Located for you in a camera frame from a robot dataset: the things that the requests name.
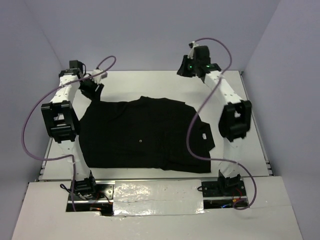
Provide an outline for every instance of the white tabletop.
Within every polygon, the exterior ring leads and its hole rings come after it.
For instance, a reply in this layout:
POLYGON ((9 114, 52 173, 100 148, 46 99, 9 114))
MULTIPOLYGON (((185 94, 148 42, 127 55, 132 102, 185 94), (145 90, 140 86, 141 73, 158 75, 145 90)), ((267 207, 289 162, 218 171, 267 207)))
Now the white tabletop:
MULTIPOLYGON (((68 193, 59 187, 60 182, 32 182, 12 240, 302 240, 282 178, 255 180, 257 200, 247 210, 131 217, 66 212, 68 193)), ((252 182, 246 178, 244 184, 250 201, 252 182)))
MULTIPOLYGON (((243 99, 247 99, 238 71, 227 71, 225 78, 231 87, 243 99)), ((133 101, 141 96, 151 98, 168 98, 185 102, 196 110, 210 93, 209 88, 199 78, 181 77, 176 71, 110 71, 104 79, 101 100, 106 102, 133 101)), ((79 91, 76 93, 73 107, 80 119, 84 115, 90 100, 79 91)), ((210 155, 215 158, 223 156, 223 139, 219 134, 218 122, 222 106, 213 96, 200 113, 201 120, 209 123, 213 134, 215 148, 210 155)), ((62 155, 56 142, 52 142, 48 158, 62 155)), ((269 176, 265 157, 260 145, 255 123, 251 122, 251 130, 244 139, 242 160, 253 176, 269 176)), ((92 168, 96 179, 162 179, 162 178, 205 178, 218 176, 219 162, 211 162, 211 173, 190 173, 180 171, 164 171, 153 168, 92 168)), ((241 175, 247 173, 241 169, 241 175)), ((46 163, 42 180, 67 180, 71 174, 66 160, 46 163)))

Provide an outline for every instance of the black garment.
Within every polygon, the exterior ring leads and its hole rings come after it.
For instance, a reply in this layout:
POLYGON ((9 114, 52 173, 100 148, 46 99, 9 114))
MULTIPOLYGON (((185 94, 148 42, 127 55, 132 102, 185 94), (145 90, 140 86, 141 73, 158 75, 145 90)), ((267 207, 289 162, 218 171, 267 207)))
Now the black garment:
MULTIPOLYGON (((167 98, 141 97, 130 102, 92 101, 80 120, 79 143, 90 168, 160 168, 210 173, 210 161, 187 150, 193 107, 167 98)), ((210 125, 198 117, 190 136, 192 151, 210 157, 210 125)))

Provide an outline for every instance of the gray wall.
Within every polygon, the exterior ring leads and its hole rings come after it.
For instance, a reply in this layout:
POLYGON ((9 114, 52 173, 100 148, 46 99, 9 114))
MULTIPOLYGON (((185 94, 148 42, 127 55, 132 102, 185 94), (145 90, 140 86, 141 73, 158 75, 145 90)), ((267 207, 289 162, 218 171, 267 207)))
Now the gray wall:
POLYGON ((244 71, 271 166, 305 240, 320 238, 319 13, 319 0, 281 0, 244 71))
MULTIPOLYGON (((113 70, 176 70, 188 43, 216 37, 243 70, 280 0, 25 0, 63 66, 70 59, 89 69, 110 54, 113 70)), ((217 43, 214 61, 228 64, 217 43)))
MULTIPOLYGON (((0 32, 0 239, 9 240, 28 181, 35 180, 41 167, 24 154, 21 128, 36 100, 58 85, 61 65, 23 1, 1 1, 0 32)), ((40 111, 34 116, 27 146, 43 156, 49 138, 40 111)))

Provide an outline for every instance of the purple cable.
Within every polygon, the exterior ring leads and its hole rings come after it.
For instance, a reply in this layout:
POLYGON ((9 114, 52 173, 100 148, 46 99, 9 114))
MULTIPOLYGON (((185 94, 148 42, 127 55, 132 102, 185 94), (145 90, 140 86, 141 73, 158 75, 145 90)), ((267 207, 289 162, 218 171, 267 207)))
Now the purple cable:
POLYGON ((109 69, 111 69, 116 61, 117 61, 117 58, 113 55, 111 56, 108 56, 106 57, 105 59, 103 59, 99 65, 97 66, 97 68, 106 60, 108 60, 109 58, 113 58, 113 63, 107 67, 105 70, 103 70, 102 72, 99 72, 95 75, 92 75, 92 76, 88 76, 88 77, 84 77, 84 78, 81 78, 81 79, 77 79, 77 80, 73 80, 73 81, 70 81, 68 83, 66 83, 65 85, 61 85, 61 86, 58 86, 54 89, 52 89, 50 92, 48 92, 46 95, 44 95, 39 101, 36 102, 36 104, 33 106, 33 108, 31 109, 31 111, 29 112, 28 116, 26 117, 25 121, 24 121, 24 124, 23 124, 23 127, 22 127, 22 132, 21 132, 21 144, 22 144, 22 148, 24 150, 24 152, 31 158, 33 159, 36 159, 36 160, 40 160, 40 161, 55 161, 55 160, 61 160, 61 159, 65 159, 65 158, 68 158, 68 157, 71 157, 72 158, 72 163, 73 163, 73 176, 72 176, 72 184, 71 184, 71 201, 72 201, 72 207, 73 207, 73 211, 76 212, 76 206, 75 206, 75 200, 74 200, 74 191, 75 191, 75 181, 76 181, 76 165, 75 165, 75 156, 72 155, 72 154, 69 154, 69 155, 65 155, 65 156, 60 156, 60 157, 55 157, 55 158, 43 158, 43 157, 38 157, 38 156, 35 156, 33 155, 31 152, 28 151, 27 147, 26 147, 26 143, 25 143, 25 131, 26 131, 26 127, 27 127, 27 124, 28 124, 28 121, 32 115, 32 113, 35 111, 35 109, 37 108, 37 106, 46 98, 48 97, 50 94, 56 92, 57 90, 59 89, 62 89, 64 88, 65 86, 67 85, 70 85, 70 84, 73 84, 73 83, 76 83, 76 82, 80 82, 80 81, 83 81, 83 80, 86 80, 86 79, 90 79, 90 78, 93 78, 93 77, 96 77, 96 76, 99 76, 101 74, 104 74, 106 71, 108 71, 109 69))
POLYGON ((204 100, 204 102, 201 104, 201 106, 199 107, 198 111, 195 113, 195 115, 193 116, 192 120, 191 120, 191 123, 189 125, 189 128, 188 128, 188 131, 187 131, 187 134, 186 134, 186 147, 189 151, 189 153, 199 159, 199 160, 205 160, 205 161, 221 161, 221 162, 228 162, 228 163, 233 163, 233 164, 238 164, 240 167, 242 167, 246 173, 249 175, 249 177, 251 178, 252 180, 252 183, 253 183, 253 187, 254 187, 254 194, 253 194, 253 198, 252 198, 252 201, 248 204, 248 206, 246 207, 236 207, 236 204, 239 203, 239 202, 243 202, 245 201, 245 199, 240 199, 236 202, 233 203, 233 208, 236 209, 236 210, 245 210, 245 209, 248 209, 252 206, 252 204, 254 204, 256 198, 257 198, 257 184, 256 184, 256 181, 254 179, 254 177, 252 176, 252 174, 249 172, 249 170, 244 166, 242 165, 241 163, 239 162, 236 162, 234 160, 229 160, 229 159, 223 159, 223 158, 209 158, 209 157, 202 157, 202 156, 198 156, 196 154, 194 154, 190 148, 190 143, 189 143, 189 140, 190 140, 190 134, 191 134, 191 130, 196 122, 196 119, 197 117, 199 116, 201 110, 204 108, 204 106, 207 104, 207 102, 209 101, 209 99, 212 97, 212 95, 215 93, 215 91, 217 90, 217 88, 219 87, 220 83, 221 83, 221 80, 222 80, 222 75, 230 68, 231 64, 232 64, 232 56, 231 56, 231 53, 229 51, 229 49, 226 47, 225 44, 223 44, 221 41, 215 39, 215 38, 212 38, 212 37, 202 37, 202 38, 199 38, 197 40, 195 40, 195 42, 199 42, 199 41, 202 41, 202 40, 212 40, 212 41, 215 41, 217 43, 219 43, 220 45, 222 45, 224 47, 224 49, 227 51, 227 53, 229 54, 229 58, 230 58, 230 62, 229 62, 229 65, 221 72, 220 74, 220 77, 219 77, 219 81, 217 83, 217 85, 213 88, 213 90, 211 91, 211 93, 209 94, 209 96, 207 96, 207 98, 204 100))

